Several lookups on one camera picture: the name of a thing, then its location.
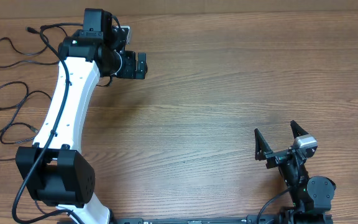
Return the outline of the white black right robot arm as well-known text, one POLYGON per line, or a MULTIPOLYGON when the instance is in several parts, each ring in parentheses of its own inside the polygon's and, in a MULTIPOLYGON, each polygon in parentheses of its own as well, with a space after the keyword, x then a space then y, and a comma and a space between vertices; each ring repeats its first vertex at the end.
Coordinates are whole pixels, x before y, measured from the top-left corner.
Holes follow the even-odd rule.
POLYGON ((332 223, 331 209, 336 184, 323 176, 310 177, 306 170, 307 159, 314 156, 318 142, 296 121, 290 122, 294 142, 288 149, 274 152, 258 129, 255 134, 255 159, 265 161, 266 168, 278 168, 287 189, 271 198, 257 215, 247 216, 247 222, 255 223, 332 223), (276 215, 265 215, 266 208, 286 193, 290 194, 293 205, 282 207, 276 215))

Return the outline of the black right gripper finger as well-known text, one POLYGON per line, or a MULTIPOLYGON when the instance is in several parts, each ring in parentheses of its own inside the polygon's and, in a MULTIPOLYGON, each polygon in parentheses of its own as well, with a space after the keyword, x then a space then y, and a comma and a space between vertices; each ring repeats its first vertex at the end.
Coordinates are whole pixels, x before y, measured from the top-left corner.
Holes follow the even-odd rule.
POLYGON ((267 155, 273 153, 269 144, 264 139, 262 133, 256 128, 255 134, 255 160, 262 161, 267 159, 267 155))
POLYGON ((305 131, 295 120, 290 121, 291 131, 293 133, 293 137, 296 139, 297 137, 307 135, 308 132, 305 131))

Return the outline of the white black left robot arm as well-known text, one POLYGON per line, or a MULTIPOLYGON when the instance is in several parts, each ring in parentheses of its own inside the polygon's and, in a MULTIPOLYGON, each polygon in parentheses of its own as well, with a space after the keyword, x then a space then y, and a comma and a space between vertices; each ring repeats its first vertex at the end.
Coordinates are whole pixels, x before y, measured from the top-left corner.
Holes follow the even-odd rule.
POLYGON ((95 194, 95 171, 81 153, 81 135, 94 89, 107 77, 143 80, 144 53, 126 50, 131 28, 103 9, 87 8, 76 32, 54 49, 58 80, 45 121, 29 147, 19 147, 21 191, 75 223, 114 223, 95 194))

